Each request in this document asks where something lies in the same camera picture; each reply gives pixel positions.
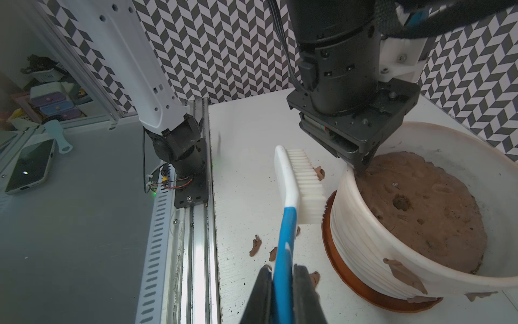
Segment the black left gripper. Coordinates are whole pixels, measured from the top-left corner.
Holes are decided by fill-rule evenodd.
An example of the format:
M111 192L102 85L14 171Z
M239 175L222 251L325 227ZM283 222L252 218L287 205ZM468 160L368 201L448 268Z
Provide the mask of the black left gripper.
M405 115L418 103L420 87L399 79L379 82L374 98L351 112L326 116L315 110L309 96L294 91L287 97L297 109L300 128L354 170L364 172L376 152L402 124Z

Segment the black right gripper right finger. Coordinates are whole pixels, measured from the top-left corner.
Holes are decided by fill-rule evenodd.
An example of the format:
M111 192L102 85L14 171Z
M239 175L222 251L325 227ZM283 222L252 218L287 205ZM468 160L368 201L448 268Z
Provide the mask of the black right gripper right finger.
M292 286L294 323L327 323L314 282L305 266L294 266Z

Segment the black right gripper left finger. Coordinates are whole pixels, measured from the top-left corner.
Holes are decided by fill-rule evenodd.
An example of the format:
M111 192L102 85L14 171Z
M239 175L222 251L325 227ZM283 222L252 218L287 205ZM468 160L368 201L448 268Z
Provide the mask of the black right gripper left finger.
M271 305L272 269L269 265L264 265L258 273L240 323L270 323Z

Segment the white blue scrub brush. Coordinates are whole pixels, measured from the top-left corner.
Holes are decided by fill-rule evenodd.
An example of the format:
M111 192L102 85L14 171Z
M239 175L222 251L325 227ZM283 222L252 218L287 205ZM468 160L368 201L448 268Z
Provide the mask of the white blue scrub brush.
M298 225L321 224L326 197L319 173L303 149L275 148L275 174L283 203L283 217L273 273L274 323L294 322L292 288L294 243Z

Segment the white ceramic pot with mud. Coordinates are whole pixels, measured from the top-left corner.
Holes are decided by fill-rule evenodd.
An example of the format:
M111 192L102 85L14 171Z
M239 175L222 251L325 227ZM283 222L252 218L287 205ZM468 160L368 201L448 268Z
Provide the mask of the white ceramic pot with mud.
M517 287L517 164L462 132L406 122L366 171L346 167L330 209L338 258L409 302Z

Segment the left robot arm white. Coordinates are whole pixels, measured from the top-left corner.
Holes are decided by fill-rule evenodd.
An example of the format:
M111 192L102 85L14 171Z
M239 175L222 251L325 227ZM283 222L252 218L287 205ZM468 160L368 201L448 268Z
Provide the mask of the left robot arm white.
M121 78L157 156L185 178L204 175L205 154L196 148L200 124L167 86L136 10L124 1L73 1L73 14ZM299 47L294 91L300 128L358 171L400 127L418 101L417 84L380 73L381 16L393 1L288 1Z

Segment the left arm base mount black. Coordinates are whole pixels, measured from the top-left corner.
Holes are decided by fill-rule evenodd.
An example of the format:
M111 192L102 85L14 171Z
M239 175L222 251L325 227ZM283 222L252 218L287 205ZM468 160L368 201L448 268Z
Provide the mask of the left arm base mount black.
M175 179L167 186L175 192L176 208L205 203L209 197L206 139L194 116L186 114L173 130L163 132L167 162L175 170Z

